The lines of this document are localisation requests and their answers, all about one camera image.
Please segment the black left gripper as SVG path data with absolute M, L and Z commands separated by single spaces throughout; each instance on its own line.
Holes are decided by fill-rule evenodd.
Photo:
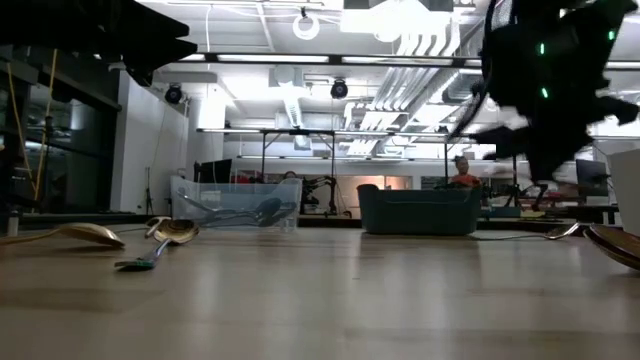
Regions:
M 98 54 L 140 85 L 198 51 L 188 25 L 134 0 L 1 0 L 1 44 Z

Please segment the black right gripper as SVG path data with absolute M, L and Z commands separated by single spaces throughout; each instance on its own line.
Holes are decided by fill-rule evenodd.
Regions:
M 475 135 L 493 143 L 492 158 L 524 155 L 533 181 L 556 170 L 592 142 L 589 125 L 608 116 L 626 125 L 638 105 L 604 94 L 604 71 L 633 0 L 516 0 L 509 21 L 489 27 L 481 50 L 484 80 L 478 90 L 526 119 Z

